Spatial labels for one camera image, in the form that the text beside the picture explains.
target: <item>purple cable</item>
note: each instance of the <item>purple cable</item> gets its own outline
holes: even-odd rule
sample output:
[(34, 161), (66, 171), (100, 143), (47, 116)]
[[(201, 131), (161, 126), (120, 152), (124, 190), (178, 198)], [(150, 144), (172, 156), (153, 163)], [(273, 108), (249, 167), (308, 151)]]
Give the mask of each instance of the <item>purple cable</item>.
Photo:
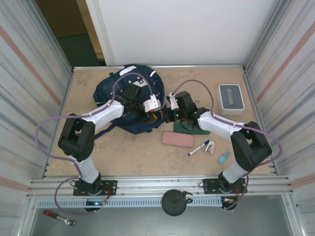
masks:
[(68, 179), (62, 181), (62, 182), (58, 185), (58, 187), (56, 188), (55, 195), (54, 195), (54, 200), (55, 200), (55, 204), (56, 204), (57, 208), (58, 208), (59, 210), (61, 210), (63, 213), (70, 214), (70, 215), (89, 215), (89, 214), (94, 213), (94, 211), (88, 211), (88, 212), (73, 212), (73, 211), (68, 211), (68, 210), (63, 209), (63, 208), (58, 204), (58, 202), (57, 202), (57, 193), (58, 193), (58, 190), (60, 189), (61, 185), (63, 185), (64, 183), (66, 183), (66, 182), (69, 181), (69, 180), (74, 180), (74, 179), (79, 179), (79, 178), (75, 178), (75, 177), (74, 177), (74, 178), (68, 178)]
[[(266, 133), (266, 132), (264, 132), (264, 131), (262, 131), (262, 130), (260, 130), (260, 129), (255, 129), (255, 128), (247, 127), (247, 126), (240, 125), (240, 124), (233, 124), (233, 123), (231, 123), (231, 122), (228, 122), (228, 121), (226, 121), (226, 120), (220, 119), (220, 118), (218, 118), (217, 116), (215, 116), (215, 114), (213, 113), (213, 106), (214, 106), (214, 99), (213, 99), (213, 96), (212, 96), (212, 94), (211, 94), (209, 88), (208, 88), (203, 82), (201, 82), (201, 81), (199, 81), (199, 80), (195, 80), (195, 79), (186, 80), (186, 81), (182, 82), (180, 85), (178, 85), (178, 87), (174, 90), (174, 92), (172, 92), (172, 94), (175, 94), (175, 92), (176, 92), (183, 84), (185, 84), (185, 83), (187, 83), (187, 82), (191, 82), (191, 81), (202, 84), (202, 85), (206, 88), (206, 90), (208, 91), (208, 93), (209, 93), (209, 95), (210, 95), (210, 97), (211, 97), (211, 102), (212, 102), (211, 108), (210, 108), (210, 114), (211, 114), (211, 116), (212, 116), (214, 119), (216, 119), (216, 120), (218, 120), (218, 121), (220, 121), (220, 122), (222, 122), (222, 123), (224, 123), (224, 124), (228, 124), (228, 125), (231, 125), (231, 126), (239, 127), (239, 128), (242, 128), (242, 129), (247, 129), (247, 130), (250, 130), (250, 131), (254, 131), (254, 132), (257, 132), (257, 133), (266, 135), (266, 136), (268, 136), (269, 138), (272, 138), (272, 139), (279, 145), (279, 153), (278, 153), (274, 158), (271, 158), (271, 159), (268, 160), (268, 161), (265, 161), (265, 162), (263, 162), (263, 163), (260, 163), (259, 165), (256, 166), (256, 168), (259, 167), (259, 166), (268, 164), (268, 163), (270, 163), (270, 162), (273, 162), (273, 161), (277, 160), (277, 159), (281, 156), (281, 154), (282, 154), (282, 152), (283, 152), (282, 144), (281, 144), (280, 141), (279, 141), (276, 137), (274, 137), (273, 135), (268, 134), (268, 133)], [(242, 195), (238, 198), (238, 200), (236, 200), (236, 202), (235, 202), (234, 204), (232, 204), (231, 206), (229, 206), (228, 208), (226, 208), (227, 210), (230, 209), (230, 208), (232, 208), (233, 206), (235, 206), (235, 205), (242, 199), (243, 195), (245, 194), (245, 191), (247, 190), (247, 186), (248, 186), (248, 182), (249, 182), (249, 177), (248, 177), (249, 174), (250, 174), (250, 172), (247, 172), (245, 175), (243, 175), (243, 177), (244, 177), (244, 176), (247, 176), (247, 181), (246, 181), (246, 186), (245, 186), (245, 188), (244, 188), (244, 191), (243, 191)]]
[(133, 72), (127, 73), (127, 74), (122, 75), (122, 76), (113, 84), (113, 91), (112, 91), (113, 96), (112, 96), (112, 99), (109, 101), (109, 104), (106, 105), (105, 107), (103, 107), (102, 109), (100, 109), (100, 110), (98, 110), (98, 111), (96, 111), (96, 112), (93, 112), (93, 113), (91, 113), (91, 114), (84, 115), (84, 116), (57, 116), (57, 117), (50, 117), (50, 118), (47, 118), (47, 119), (43, 120), (42, 122), (40, 122), (40, 123), (37, 125), (36, 129), (35, 129), (34, 139), (35, 139), (35, 143), (36, 143), (36, 145), (37, 145), (38, 150), (39, 150), (41, 153), (43, 153), (43, 154), (45, 154), (46, 156), (48, 156), (48, 157), (51, 157), (51, 158), (54, 158), (54, 159), (58, 159), (58, 160), (71, 161), (71, 162), (74, 164), (75, 168), (77, 169), (77, 171), (78, 171), (78, 173), (79, 173), (79, 178), (69, 178), (69, 179), (66, 179), (65, 181), (61, 182), (61, 184), (57, 187), (57, 189), (56, 189), (56, 191), (55, 191), (55, 197), (54, 197), (54, 199), (55, 199), (55, 204), (56, 204), (56, 206), (58, 207), (58, 209), (61, 210), (61, 211), (63, 211), (64, 213), (74, 214), (74, 215), (85, 215), (85, 214), (90, 214), (90, 213), (93, 213), (93, 212), (91, 211), (91, 212), (88, 212), (88, 213), (76, 213), (76, 212), (72, 212), (72, 211), (66, 211), (66, 210), (62, 209), (62, 208), (58, 205), (58, 203), (57, 203), (57, 192), (58, 192), (58, 189), (61, 187), (61, 185), (63, 185), (65, 182), (67, 182), (67, 181), (69, 181), (69, 180), (72, 180), (72, 179), (80, 179), (81, 176), (82, 176), (82, 172), (81, 172), (79, 166), (75, 163), (75, 160), (72, 160), (72, 159), (66, 158), (66, 157), (61, 157), (61, 156), (54, 156), (54, 155), (51, 155), (51, 154), (47, 153), (47, 152), (41, 147), (41, 145), (39, 144), (39, 140), (38, 140), (38, 132), (39, 132), (39, 129), (40, 129), (40, 127), (41, 127), (44, 123), (46, 123), (46, 122), (48, 122), (48, 121), (51, 121), (51, 120), (55, 120), (55, 119), (65, 119), (65, 118), (71, 118), (71, 119), (87, 118), (87, 117), (94, 116), (94, 115), (96, 115), (96, 114), (98, 114), (98, 113), (104, 111), (105, 109), (107, 109), (107, 108), (114, 102), (114, 99), (115, 99), (115, 86), (117, 85), (117, 83), (118, 83), (121, 79), (123, 79), (124, 77), (126, 77), (126, 76), (128, 76), (128, 75), (137, 75), (137, 76), (139, 76), (142, 80), (144, 80), (144, 81), (147, 83), (147, 85), (148, 85), (148, 87), (149, 87), (150, 94), (153, 95), (151, 86), (150, 86), (149, 82), (146, 80), (146, 78), (144, 78), (143, 75), (138, 74), (138, 73), (133, 73)]

